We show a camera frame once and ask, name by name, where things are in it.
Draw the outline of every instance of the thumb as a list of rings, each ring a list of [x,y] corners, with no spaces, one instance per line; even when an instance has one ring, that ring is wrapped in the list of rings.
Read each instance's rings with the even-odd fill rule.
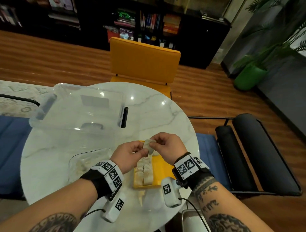
[[[133,156],[135,157],[135,159],[137,160],[137,162],[142,158],[142,157],[146,157],[149,153],[149,150],[144,148],[141,149],[139,151],[137,151],[136,153],[133,154]]]
[[[153,148],[154,150],[156,150],[159,154],[162,150],[163,145],[159,144],[159,143],[149,143],[149,146],[151,148]]]

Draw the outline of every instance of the table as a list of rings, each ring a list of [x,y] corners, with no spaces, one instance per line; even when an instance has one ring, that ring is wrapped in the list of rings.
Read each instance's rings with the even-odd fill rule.
[[[198,141],[191,122],[182,109],[165,95],[142,85],[125,82],[107,82],[92,87],[126,94],[129,113],[127,126],[122,129],[126,136],[120,143],[145,140],[158,132],[168,132],[177,134],[187,150],[199,156]],[[29,204],[67,184],[68,161],[75,154],[63,151],[50,142],[45,131],[33,128],[21,157],[21,182]],[[115,223],[105,222],[100,218],[100,212],[95,212],[84,218],[75,231],[151,232],[167,223],[184,204],[167,208],[161,188],[140,192],[132,188],[132,182],[133,171],[125,174],[120,191],[124,191],[127,201]],[[190,189],[180,189],[184,198],[188,198],[190,192]],[[105,202],[104,197],[99,199],[90,211],[102,208]]]

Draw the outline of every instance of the green plant pot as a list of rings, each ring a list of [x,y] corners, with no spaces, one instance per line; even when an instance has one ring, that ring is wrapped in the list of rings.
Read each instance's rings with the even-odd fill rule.
[[[257,85],[267,73],[268,71],[262,70],[254,65],[247,65],[234,80],[234,86],[239,90],[250,90]]]

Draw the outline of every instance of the black bolster cushion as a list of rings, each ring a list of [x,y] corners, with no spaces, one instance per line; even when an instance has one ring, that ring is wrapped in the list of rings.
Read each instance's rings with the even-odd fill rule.
[[[233,129],[218,126],[215,130],[234,191],[258,191]]]
[[[260,122],[251,114],[240,114],[233,126],[264,191],[299,196],[301,190],[284,164]]]

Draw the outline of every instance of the rug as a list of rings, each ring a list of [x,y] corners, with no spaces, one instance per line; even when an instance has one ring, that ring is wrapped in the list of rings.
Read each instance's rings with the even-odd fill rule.
[[[0,80],[0,93],[33,99],[39,103],[44,101],[53,87]],[[0,115],[29,118],[37,106],[31,102],[23,102],[0,97]]]

